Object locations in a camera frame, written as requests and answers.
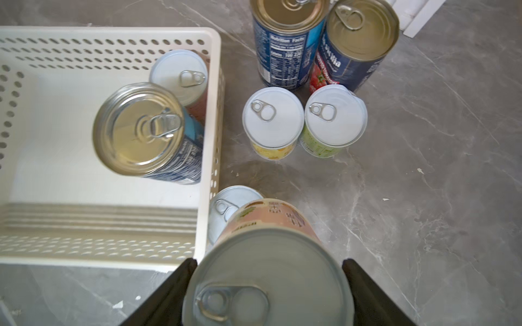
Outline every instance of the gray marble floor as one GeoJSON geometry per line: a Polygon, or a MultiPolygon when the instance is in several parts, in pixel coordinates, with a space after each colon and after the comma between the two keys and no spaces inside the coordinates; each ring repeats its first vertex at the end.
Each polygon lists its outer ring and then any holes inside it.
{"type": "MultiPolygon", "coordinates": [[[[281,162],[258,157],[241,124],[263,87],[246,0],[2,0],[0,23],[215,28],[227,79],[222,188],[296,205],[336,259],[355,258],[419,325],[519,325],[521,10],[448,0],[358,91],[369,123],[357,143],[329,160],[298,147],[281,162]]],[[[117,325],[167,277],[18,265],[0,275],[19,325],[117,325]]]]}

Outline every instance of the can side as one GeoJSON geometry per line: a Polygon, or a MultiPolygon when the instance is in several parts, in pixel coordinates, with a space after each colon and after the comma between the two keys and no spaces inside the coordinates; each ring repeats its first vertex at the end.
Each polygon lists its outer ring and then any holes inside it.
{"type": "Polygon", "coordinates": [[[254,17],[258,71],[268,86],[296,89],[308,80],[324,20],[311,30],[285,35],[264,27],[254,17]]]}

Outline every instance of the can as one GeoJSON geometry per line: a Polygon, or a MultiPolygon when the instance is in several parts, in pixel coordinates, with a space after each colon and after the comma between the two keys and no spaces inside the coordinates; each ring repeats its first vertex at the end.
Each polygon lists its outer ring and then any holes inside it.
{"type": "Polygon", "coordinates": [[[328,0],[250,0],[250,6],[261,79],[298,88],[308,80],[328,0]]]}
{"type": "Polygon", "coordinates": [[[385,0],[340,0],[326,19],[310,92],[327,84],[356,91],[399,39],[399,18],[385,0]]]}
{"type": "Polygon", "coordinates": [[[171,91],[191,116],[205,123],[208,67],[197,53],[174,50],[163,54],[152,66],[149,81],[171,91]]]}
{"type": "Polygon", "coordinates": [[[92,139],[116,173],[179,184],[201,179],[203,128],[159,85],[135,83],[112,94],[96,115],[92,139]]]}
{"type": "Polygon", "coordinates": [[[329,158],[355,143],[366,130],[366,105],[343,85],[327,85],[308,99],[301,146],[318,158],[329,158]]]}
{"type": "Polygon", "coordinates": [[[182,322],[194,325],[353,325],[341,266],[292,205],[261,199],[234,213],[194,271],[182,322]]]}
{"type": "Polygon", "coordinates": [[[262,158],[280,160],[292,152],[303,130],[301,101],[281,87],[255,92],[243,108],[243,128],[262,158]]]}
{"type": "Polygon", "coordinates": [[[239,207],[263,198],[263,195],[247,186],[231,186],[218,192],[210,202],[208,214],[208,240],[216,243],[227,221],[239,207]]]}

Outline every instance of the white plastic basket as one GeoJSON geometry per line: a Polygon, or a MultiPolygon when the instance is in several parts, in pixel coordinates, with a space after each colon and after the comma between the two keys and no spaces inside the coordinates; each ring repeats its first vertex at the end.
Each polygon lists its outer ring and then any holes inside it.
{"type": "Polygon", "coordinates": [[[219,182],[224,78],[209,28],[0,28],[0,262],[172,270],[206,248],[219,182]],[[118,88],[163,53],[210,62],[201,183],[121,176],[92,145],[118,88]]]}

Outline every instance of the white can lid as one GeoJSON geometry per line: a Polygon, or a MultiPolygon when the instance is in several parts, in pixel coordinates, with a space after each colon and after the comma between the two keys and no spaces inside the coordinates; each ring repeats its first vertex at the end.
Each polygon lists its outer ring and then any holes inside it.
{"type": "Polygon", "coordinates": [[[366,105],[346,87],[323,86],[306,103],[306,125],[317,140],[334,147],[357,141],[366,129],[366,105]]]}
{"type": "Polygon", "coordinates": [[[246,134],[264,148],[288,146],[299,137],[303,126],[303,105],[297,96],[281,87],[258,90],[243,109],[246,134]]]}
{"type": "Polygon", "coordinates": [[[154,63],[149,80],[171,91],[181,105],[188,106],[195,103],[207,88],[207,65],[192,51],[170,51],[154,63]]]}

